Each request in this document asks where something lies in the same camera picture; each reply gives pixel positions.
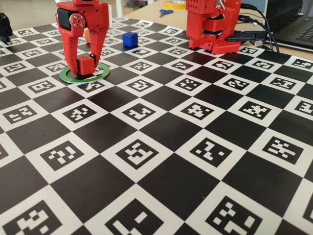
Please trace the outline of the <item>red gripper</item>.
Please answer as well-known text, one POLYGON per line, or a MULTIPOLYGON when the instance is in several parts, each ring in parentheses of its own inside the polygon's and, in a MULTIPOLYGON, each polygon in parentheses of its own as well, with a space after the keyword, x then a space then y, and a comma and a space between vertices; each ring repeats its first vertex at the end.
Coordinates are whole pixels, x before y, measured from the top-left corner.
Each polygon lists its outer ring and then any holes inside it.
POLYGON ((99 0, 56 0, 56 17, 61 27, 65 60, 73 74, 78 73, 78 38, 85 27, 90 36, 90 57, 97 67, 109 28, 109 6, 99 0))

